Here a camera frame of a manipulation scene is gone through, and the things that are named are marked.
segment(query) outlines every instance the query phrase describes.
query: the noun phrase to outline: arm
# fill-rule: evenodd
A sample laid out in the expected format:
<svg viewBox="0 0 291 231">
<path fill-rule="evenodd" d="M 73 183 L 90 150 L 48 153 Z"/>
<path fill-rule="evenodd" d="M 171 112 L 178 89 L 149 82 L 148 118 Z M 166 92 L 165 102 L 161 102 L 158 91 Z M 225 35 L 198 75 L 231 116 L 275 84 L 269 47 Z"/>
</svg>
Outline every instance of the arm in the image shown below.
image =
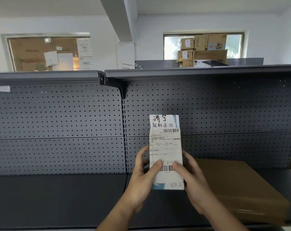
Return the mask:
<svg viewBox="0 0 291 231">
<path fill-rule="evenodd" d="M 144 166 L 149 163 L 149 160 L 143 160 L 142 156 L 148 149 L 149 146 L 146 146 L 138 152 L 136 156 L 135 168 L 132 172 L 132 177 L 127 189 L 109 215 L 97 227 L 97 231 L 128 230 L 129 222 L 132 219 L 132 216 L 140 211 L 144 200 L 151 191 L 152 182 L 163 165 L 162 162 L 158 160 L 152 165 L 146 174 L 143 172 Z"/>
<path fill-rule="evenodd" d="M 185 190 L 194 208 L 205 215 L 215 231 L 248 231 L 215 197 L 195 159 L 186 151 L 183 151 L 183 156 L 188 160 L 191 173 L 177 162 L 173 167 L 184 178 Z"/>
</svg>

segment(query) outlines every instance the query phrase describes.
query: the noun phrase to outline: barcode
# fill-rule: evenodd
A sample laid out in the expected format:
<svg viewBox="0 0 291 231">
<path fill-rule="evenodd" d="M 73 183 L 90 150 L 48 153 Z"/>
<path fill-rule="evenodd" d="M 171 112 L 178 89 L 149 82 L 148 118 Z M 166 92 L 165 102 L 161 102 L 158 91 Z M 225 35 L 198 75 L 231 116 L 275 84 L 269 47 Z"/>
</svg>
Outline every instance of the barcode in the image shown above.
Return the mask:
<svg viewBox="0 0 291 231">
<path fill-rule="evenodd" d="M 174 168 L 172 165 L 163 165 L 161 171 L 174 171 Z"/>
<path fill-rule="evenodd" d="M 179 132 L 179 129 L 164 129 L 164 133 Z"/>
</svg>

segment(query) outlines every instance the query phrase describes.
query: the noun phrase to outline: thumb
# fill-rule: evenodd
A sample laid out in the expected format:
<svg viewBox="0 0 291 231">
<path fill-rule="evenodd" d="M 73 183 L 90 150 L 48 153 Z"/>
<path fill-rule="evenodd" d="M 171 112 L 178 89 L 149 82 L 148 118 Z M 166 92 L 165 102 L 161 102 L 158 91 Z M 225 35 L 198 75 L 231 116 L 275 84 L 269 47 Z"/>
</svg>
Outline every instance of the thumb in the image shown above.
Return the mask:
<svg viewBox="0 0 291 231">
<path fill-rule="evenodd" d="M 186 181 L 186 182 L 190 182 L 193 180 L 193 175 L 191 175 L 191 173 L 184 167 L 182 166 L 180 163 L 178 163 L 177 161 L 173 162 L 172 164 L 174 170 L 182 176 L 182 178 Z"/>
<path fill-rule="evenodd" d="M 156 175 L 158 174 L 158 172 L 160 171 L 162 165 L 163 163 L 160 160 L 156 161 L 155 164 L 152 165 L 150 170 L 145 174 L 146 178 L 151 180 L 152 182 Z"/>
</svg>

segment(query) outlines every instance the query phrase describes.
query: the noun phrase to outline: stacked boxes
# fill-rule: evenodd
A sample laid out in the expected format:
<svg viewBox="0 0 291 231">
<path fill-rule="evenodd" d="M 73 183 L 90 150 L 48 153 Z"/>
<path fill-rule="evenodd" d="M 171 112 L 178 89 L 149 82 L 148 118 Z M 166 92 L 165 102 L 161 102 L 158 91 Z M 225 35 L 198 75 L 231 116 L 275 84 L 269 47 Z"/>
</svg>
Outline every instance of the stacked boxes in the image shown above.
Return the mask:
<svg viewBox="0 0 291 231">
<path fill-rule="evenodd" d="M 226 41 L 227 34 L 201 34 L 181 39 L 181 50 L 177 52 L 179 67 L 208 66 L 201 63 L 202 60 L 218 60 L 226 64 Z"/>
</svg>

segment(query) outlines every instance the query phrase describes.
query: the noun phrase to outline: white ceiling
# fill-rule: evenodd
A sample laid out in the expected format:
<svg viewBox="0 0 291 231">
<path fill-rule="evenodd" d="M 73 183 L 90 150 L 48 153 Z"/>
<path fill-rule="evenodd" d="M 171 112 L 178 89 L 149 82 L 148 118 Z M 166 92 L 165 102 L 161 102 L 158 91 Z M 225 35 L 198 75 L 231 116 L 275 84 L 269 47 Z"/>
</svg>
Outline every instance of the white ceiling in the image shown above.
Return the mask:
<svg viewBox="0 0 291 231">
<path fill-rule="evenodd" d="M 0 0 L 0 17 L 106 15 L 100 0 Z"/>
<path fill-rule="evenodd" d="M 137 0 L 139 15 L 282 13 L 291 0 Z"/>
</svg>

